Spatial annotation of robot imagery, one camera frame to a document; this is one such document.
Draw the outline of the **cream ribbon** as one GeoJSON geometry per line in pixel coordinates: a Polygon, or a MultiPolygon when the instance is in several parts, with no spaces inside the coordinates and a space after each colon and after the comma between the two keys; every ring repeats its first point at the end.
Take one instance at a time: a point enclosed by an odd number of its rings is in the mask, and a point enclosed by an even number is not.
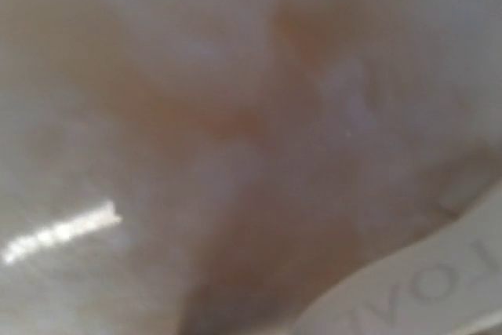
{"type": "Polygon", "coordinates": [[[334,286],[292,330],[325,335],[500,331],[500,184],[454,223],[334,286]]]}

